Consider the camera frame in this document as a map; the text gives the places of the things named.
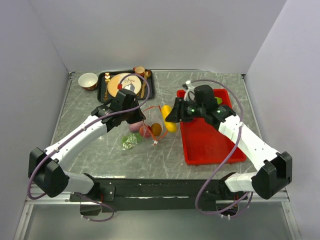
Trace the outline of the yellow brown mango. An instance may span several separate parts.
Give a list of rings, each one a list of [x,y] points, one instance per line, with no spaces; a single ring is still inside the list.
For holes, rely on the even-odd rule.
[[[152,134],[157,137],[161,135],[163,129],[161,124],[155,122],[151,125],[150,130]]]

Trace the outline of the clear zip bag orange zipper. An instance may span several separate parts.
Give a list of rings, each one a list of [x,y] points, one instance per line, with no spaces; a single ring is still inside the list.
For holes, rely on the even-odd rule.
[[[159,105],[150,106],[142,113],[146,119],[129,124],[122,134],[122,150],[129,150],[142,144],[155,146],[168,134]]]

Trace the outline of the pink red peach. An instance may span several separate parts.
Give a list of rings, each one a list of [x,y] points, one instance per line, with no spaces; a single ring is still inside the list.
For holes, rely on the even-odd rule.
[[[129,125],[129,131],[130,132],[139,132],[140,128],[143,126],[143,122],[136,122]]]

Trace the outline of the red apple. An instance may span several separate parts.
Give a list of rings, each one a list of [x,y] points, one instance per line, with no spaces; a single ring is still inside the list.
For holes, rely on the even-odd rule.
[[[143,137],[143,138],[151,138],[152,137],[152,133],[150,131],[150,126],[149,125],[143,125],[140,127],[139,129],[139,134]]]

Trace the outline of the green grape bunch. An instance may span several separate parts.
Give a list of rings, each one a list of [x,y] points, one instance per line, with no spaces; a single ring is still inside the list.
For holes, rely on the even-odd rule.
[[[143,137],[137,132],[125,135],[121,140],[122,149],[123,150],[129,150],[131,148],[134,148],[139,143],[141,143],[142,140],[143,140]]]

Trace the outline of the green apple slice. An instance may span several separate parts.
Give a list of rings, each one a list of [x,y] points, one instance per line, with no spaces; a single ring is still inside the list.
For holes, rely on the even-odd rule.
[[[222,104],[223,100],[220,97],[216,97],[217,103],[220,105]]]

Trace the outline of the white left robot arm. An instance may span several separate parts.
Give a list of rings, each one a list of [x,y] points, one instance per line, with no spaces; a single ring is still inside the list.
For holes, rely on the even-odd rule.
[[[116,97],[96,107],[87,119],[65,138],[45,150],[34,148],[29,154],[28,178],[44,194],[53,198],[64,191],[81,193],[88,201],[100,193],[99,183],[87,173],[75,174],[66,169],[91,142],[105,135],[123,121],[128,124],[145,120],[136,94],[121,89]]]

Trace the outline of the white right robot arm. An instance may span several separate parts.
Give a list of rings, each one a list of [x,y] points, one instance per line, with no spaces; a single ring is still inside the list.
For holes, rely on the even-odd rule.
[[[219,195],[232,198],[236,192],[255,192],[270,199],[292,182],[293,159],[288,152],[280,153],[270,147],[241,120],[229,106],[218,104],[214,90],[207,84],[184,84],[183,97],[177,97],[173,109],[165,117],[169,123],[190,122],[202,118],[231,140],[251,161],[255,172],[233,173],[219,186]]]

